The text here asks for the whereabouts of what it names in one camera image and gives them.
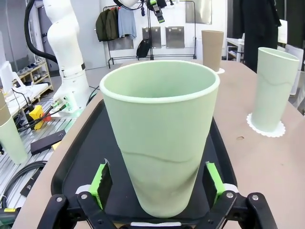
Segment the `cable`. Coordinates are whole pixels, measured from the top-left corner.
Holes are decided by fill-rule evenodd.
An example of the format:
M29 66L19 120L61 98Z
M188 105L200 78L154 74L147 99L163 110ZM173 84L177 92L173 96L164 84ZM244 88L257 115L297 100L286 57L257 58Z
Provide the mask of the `cable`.
M27 106L30 106L29 105L29 103L28 103L28 100L26 99L26 97L25 97L25 95L23 94L23 93L21 93L21 92L16 92L13 88L12 88L12 91L13 92L15 92L15 93L17 93L17 94L22 94L23 95L23 98L24 98L24 100L25 100L25 102L27 103Z
M30 37L30 30L29 30L29 19L30 19L30 13L31 13L31 9L33 7L35 3L35 0L30 0L26 9L25 9L25 16L24 16L24 33L25 33L25 41L28 45L29 50L36 54L37 56L41 56L43 58L49 59L55 63L57 63L57 59L54 55L45 53L45 52L41 52L38 49L36 49L34 47L34 45L32 44L31 41L31 37Z
M66 107L67 107L67 105L65 104L65 105L63 105L58 111L56 111L56 112L54 112L54 113L52 113L52 114L44 115L44 116L42 116L42 117L40 117L40 118L37 118L37 119L35 119L35 120L33 120L33 121L31 121L31 122L25 124L25 125L23 126L23 128L18 129L18 132L21 133L21 132L24 132L24 131L26 131L26 130L32 128L32 127L34 127L36 124L38 124L38 123L39 123L40 121L42 121L44 118L50 117L50 116L52 116L52 115L54 115L54 114L56 114L56 113L62 111L62 110L65 109Z
M6 188L3 192L3 195L0 199L1 208L7 207L7 199L8 199L10 189L23 175L27 174L28 172L30 172L34 169L44 168L46 164L47 164L47 161L36 161L31 164L28 164L27 166L22 168L20 171L18 171L18 173L16 173L16 175L14 175L13 178L9 181L8 185L6 186Z
M20 114L20 104L16 98L16 95L15 95L15 92L13 91L13 94L14 94L14 97L18 103L18 112L17 112L17 115L14 117L14 122L15 122L15 125L17 126L17 128L22 124L21 123L21 120L22 120L22 115Z
M95 97L95 95L93 96L93 93L96 91L96 90L98 90L99 89L99 87L100 86L97 86L97 87L91 87L91 88L94 88L94 90L93 90L93 92L90 94L90 96L89 96L89 99L88 99L88 102L87 102L87 105L86 106L88 106L88 104L91 102L91 100Z

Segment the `tan tabletop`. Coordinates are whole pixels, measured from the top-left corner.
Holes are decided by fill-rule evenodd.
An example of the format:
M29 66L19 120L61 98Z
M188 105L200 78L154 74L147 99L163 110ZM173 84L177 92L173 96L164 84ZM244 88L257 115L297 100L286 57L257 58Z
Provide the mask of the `tan tabletop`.
M223 61L214 117L224 140L242 195L266 196L279 229L305 228L305 119L289 103L282 118L286 133L268 138L254 132L246 117L254 105L256 74L238 62ZM35 229L51 197L51 180L71 142L102 99L98 94L67 133L43 169L13 229ZM89 229L79 222L76 229ZM228 222L225 229L240 228Z

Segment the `tall cup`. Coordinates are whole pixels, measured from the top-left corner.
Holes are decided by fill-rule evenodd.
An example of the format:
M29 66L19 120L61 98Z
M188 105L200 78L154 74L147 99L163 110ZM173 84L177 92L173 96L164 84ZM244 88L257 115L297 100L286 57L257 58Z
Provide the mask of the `tall cup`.
M15 164L22 164L27 160L28 154L2 92L0 92L0 144Z
M188 205L219 83L210 68L185 61L131 64L102 79L115 138L148 214L173 217Z
M281 121L295 81L299 59L283 51L258 49L257 85L252 124L273 132Z
M215 72L220 69L224 32L202 30L203 65Z

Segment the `black cable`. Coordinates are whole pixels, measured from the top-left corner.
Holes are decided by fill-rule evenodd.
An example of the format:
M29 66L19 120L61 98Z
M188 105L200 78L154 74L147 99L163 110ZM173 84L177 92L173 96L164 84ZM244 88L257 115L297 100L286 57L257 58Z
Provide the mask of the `black cable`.
M98 90L99 89L99 87L100 86L97 86L97 87L91 87L91 88L94 88L94 90L93 90L93 92L90 94L90 96L89 96L89 99L88 99L88 102L87 102L87 105L86 106L88 106L88 104L91 102L91 100L95 97L95 95L93 95L93 93L96 91L96 90Z
M22 120L22 115L20 114L20 104L17 100L17 97L15 95L15 92L13 91L13 94L14 94L14 97L18 103L18 112L17 112L17 115L14 117L14 122L15 122L15 125L17 126L17 128L19 128L19 126L22 124L21 123L21 120Z
M25 34L25 41L28 45L29 50L34 53L37 56L41 56L43 58L49 59L55 63L57 63L57 59L54 55L45 53L45 52L41 52L38 49L36 49L34 47L34 45L32 44L31 41L31 37L30 37L30 30L29 30L29 19L30 19L30 13L31 13L31 9L33 7L35 3L35 0L30 0L26 9L25 9L25 16L24 16L24 34Z
M12 89L13 92L17 93L17 94L22 94L23 95L23 98L25 100L25 102L27 103L27 106L30 106L29 103L28 103L28 100L26 99L25 95L21 92L16 92L14 89Z
M9 181L8 185L6 186L3 195L0 199L0 204L1 204L1 208L6 208L7 207L7 199L8 199L8 195L10 192L10 189L15 185L15 183L25 174L27 174L28 172L34 170L34 169L38 169L38 168L44 168L45 165L47 164L47 161L36 161L33 162L31 164L28 164L27 166L25 166L24 168L22 168L20 171L18 171L18 173L16 173L13 178Z

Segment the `blue shirt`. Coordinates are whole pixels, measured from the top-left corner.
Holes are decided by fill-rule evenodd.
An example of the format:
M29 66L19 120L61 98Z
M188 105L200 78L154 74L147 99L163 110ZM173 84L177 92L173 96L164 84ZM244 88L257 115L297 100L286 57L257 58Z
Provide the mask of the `blue shirt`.
M133 10L127 10L123 7L119 9L119 36L125 37L130 35L132 39L136 38L137 31L135 28L135 20L133 15Z

